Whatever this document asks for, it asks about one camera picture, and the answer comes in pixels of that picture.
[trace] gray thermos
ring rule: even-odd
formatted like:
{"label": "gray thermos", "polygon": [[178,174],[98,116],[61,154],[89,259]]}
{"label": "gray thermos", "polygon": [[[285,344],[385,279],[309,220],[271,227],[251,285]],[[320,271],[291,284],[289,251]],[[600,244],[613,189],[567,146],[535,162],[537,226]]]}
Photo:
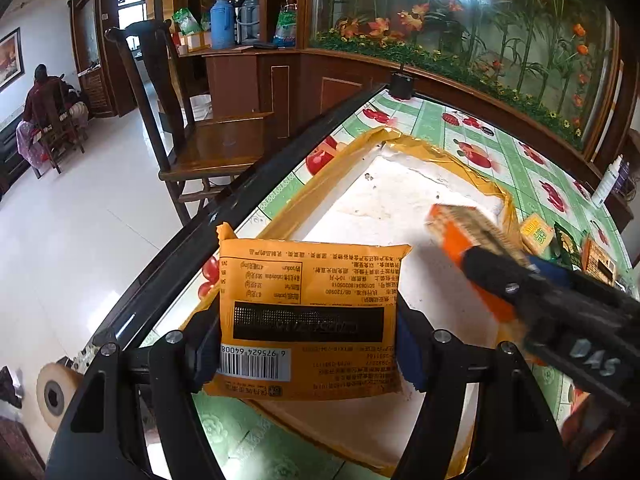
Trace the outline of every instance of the gray thermos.
{"label": "gray thermos", "polygon": [[242,38],[240,37],[240,25],[238,25],[238,17],[240,16],[240,7],[244,3],[244,0],[229,0],[231,5],[234,6],[234,40],[237,44],[240,44]]}
{"label": "gray thermos", "polygon": [[260,3],[244,0],[238,16],[240,43],[252,44],[260,41]]}

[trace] barcode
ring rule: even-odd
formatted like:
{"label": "barcode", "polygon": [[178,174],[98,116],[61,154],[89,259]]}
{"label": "barcode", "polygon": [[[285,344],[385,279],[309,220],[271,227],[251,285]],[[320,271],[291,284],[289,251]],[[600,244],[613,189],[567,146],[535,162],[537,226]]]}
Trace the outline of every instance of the barcode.
{"label": "barcode", "polygon": [[243,379],[290,381],[291,350],[222,344],[218,373]]}

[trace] green checkered tablecloth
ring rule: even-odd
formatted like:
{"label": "green checkered tablecloth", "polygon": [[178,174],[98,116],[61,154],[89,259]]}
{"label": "green checkered tablecloth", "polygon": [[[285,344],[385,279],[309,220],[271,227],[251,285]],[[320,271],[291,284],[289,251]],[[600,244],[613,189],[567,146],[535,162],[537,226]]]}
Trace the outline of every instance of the green checkered tablecloth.
{"label": "green checkered tablecloth", "polygon": [[[330,133],[336,143],[348,144],[381,124],[427,140],[498,182],[513,196],[519,220],[537,212],[549,225],[561,224],[578,243],[589,233],[623,272],[630,268],[622,239],[606,208],[594,209],[579,183],[514,137],[432,101],[412,98],[399,102],[386,90]],[[257,236],[311,176],[303,160],[236,229],[238,236]],[[193,307],[197,304],[196,278],[182,298],[178,298],[185,301],[185,296],[193,293]],[[143,345],[152,344],[157,338],[158,334],[152,332]],[[533,373],[560,423],[569,414],[571,380],[551,367],[534,366]],[[194,396],[194,401],[207,439],[228,480],[383,478],[282,430],[240,400],[200,393]]]}

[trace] tape roll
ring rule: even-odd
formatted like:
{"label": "tape roll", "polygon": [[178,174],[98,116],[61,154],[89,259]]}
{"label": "tape roll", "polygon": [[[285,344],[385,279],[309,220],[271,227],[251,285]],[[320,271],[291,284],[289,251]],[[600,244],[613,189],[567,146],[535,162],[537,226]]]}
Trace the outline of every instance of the tape roll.
{"label": "tape roll", "polygon": [[82,375],[63,365],[49,363],[38,374],[36,396],[42,418],[57,431],[62,418],[78,386]]}

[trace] seated person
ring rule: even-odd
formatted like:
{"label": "seated person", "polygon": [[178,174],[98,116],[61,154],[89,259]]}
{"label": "seated person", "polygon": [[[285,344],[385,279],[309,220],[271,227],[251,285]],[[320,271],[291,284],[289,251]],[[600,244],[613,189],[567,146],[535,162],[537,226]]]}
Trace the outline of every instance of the seated person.
{"label": "seated person", "polygon": [[[47,122],[47,113],[42,102],[35,97],[38,90],[52,79],[55,79],[55,77],[47,75],[46,66],[40,64],[36,67],[33,87],[29,90],[27,94],[27,101],[24,104],[22,121],[15,129],[18,152],[29,164],[38,170],[42,163],[47,160],[47,155],[39,142],[31,142],[31,137],[33,137],[38,131],[36,118],[38,118],[41,123],[45,123]],[[75,102],[74,104],[74,100],[71,98],[72,96],[69,93],[69,89],[69,85],[63,81],[62,97],[64,102],[56,103],[56,105],[60,110],[68,110],[68,113],[71,115],[76,127],[85,128],[88,123],[89,110],[82,101]]]}

